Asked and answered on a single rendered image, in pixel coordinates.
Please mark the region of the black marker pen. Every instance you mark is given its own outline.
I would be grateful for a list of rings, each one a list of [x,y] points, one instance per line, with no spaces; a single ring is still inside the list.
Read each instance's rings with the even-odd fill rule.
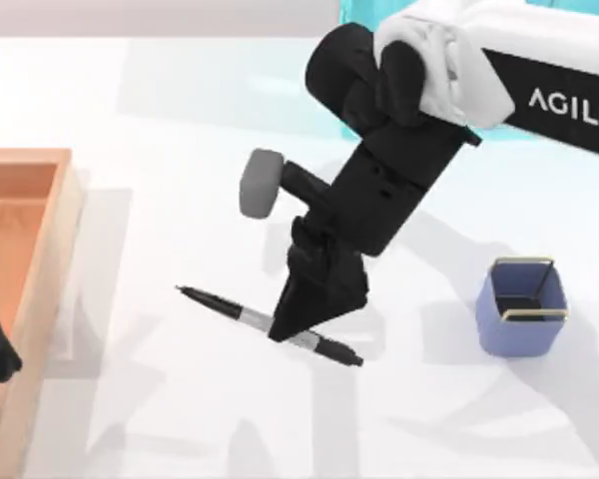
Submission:
[[[214,312],[264,333],[269,333],[274,323],[271,316],[210,292],[187,285],[176,285],[175,289],[188,299]],[[361,367],[364,363],[363,358],[348,345],[332,340],[313,330],[303,331],[288,339],[288,342],[342,365]]]

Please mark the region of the blue square pen holder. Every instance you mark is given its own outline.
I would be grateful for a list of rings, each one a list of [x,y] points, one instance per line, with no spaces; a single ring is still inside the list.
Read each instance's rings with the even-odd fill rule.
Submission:
[[[474,315],[480,346],[488,354],[546,354],[569,315],[555,261],[546,256],[497,258],[485,275]]]

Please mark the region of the shallow salmon-coloured box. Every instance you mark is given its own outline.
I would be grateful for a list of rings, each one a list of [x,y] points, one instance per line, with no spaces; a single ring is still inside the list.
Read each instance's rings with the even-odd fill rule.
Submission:
[[[0,148],[0,321],[23,368],[0,384],[0,479],[22,479],[84,190],[68,149]]]

